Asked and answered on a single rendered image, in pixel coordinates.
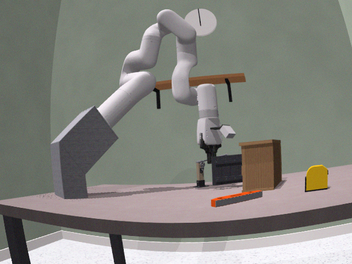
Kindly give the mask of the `orange and grey bar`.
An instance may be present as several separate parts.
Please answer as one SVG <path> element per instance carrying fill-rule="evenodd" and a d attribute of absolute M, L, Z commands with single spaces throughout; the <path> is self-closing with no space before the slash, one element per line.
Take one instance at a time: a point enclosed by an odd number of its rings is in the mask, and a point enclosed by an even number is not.
<path fill-rule="evenodd" d="M 222 196 L 222 197 L 218 197 L 218 198 L 212 199 L 211 200 L 211 206 L 212 207 L 225 206 L 225 205 L 235 204 L 235 203 L 238 203 L 238 202 L 243 202 L 243 201 L 247 201 L 247 200 L 256 199 L 256 198 L 259 198 L 259 197 L 262 197 L 262 191 L 260 191 L 260 190 L 242 192 L 242 193 L 239 193 L 239 194 Z"/>

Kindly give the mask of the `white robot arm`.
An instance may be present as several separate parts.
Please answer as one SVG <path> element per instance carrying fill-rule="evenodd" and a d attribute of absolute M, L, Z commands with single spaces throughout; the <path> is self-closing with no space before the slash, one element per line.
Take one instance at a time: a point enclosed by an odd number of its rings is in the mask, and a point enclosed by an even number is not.
<path fill-rule="evenodd" d="M 155 76 L 140 70 L 156 65 L 162 38 L 170 33 L 176 36 L 177 44 L 177 65 L 172 75 L 174 99 L 189 106 L 199 105 L 199 118 L 219 116 L 216 87 L 213 84 L 189 86 L 190 70 L 197 65 L 196 30 L 169 9 L 158 13 L 157 22 L 145 31 L 140 49 L 126 56 L 120 88 L 97 108 L 111 128 L 154 90 Z"/>

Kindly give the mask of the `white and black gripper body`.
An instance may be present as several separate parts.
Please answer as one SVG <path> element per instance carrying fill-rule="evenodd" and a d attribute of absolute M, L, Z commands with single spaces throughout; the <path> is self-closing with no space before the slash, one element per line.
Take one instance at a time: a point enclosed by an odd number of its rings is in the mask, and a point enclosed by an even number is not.
<path fill-rule="evenodd" d="M 222 133 L 210 128 L 221 127 L 219 117 L 204 117 L 198 119 L 197 123 L 197 144 L 200 145 L 201 134 L 206 145 L 219 145 L 222 143 Z"/>

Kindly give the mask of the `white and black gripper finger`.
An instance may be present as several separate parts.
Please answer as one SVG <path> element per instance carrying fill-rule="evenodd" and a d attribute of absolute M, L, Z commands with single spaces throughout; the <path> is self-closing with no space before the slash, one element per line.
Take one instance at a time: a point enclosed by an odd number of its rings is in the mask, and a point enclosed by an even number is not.
<path fill-rule="evenodd" d="M 212 145 L 212 150 L 213 150 L 213 153 L 214 153 L 214 157 L 216 157 L 216 153 L 217 153 L 217 150 L 218 148 L 222 147 L 221 144 L 219 145 Z"/>
<path fill-rule="evenodd" d="M 204 143 L 204 140 L 202 138 L 202 134 L 201 134 L 200 148 L 204 149 L 207 154 L 207 164 L 211 164 L 211 157 L 214 157 L 214 153 L 212 151 L 212 145 L 206 145 Z"/>

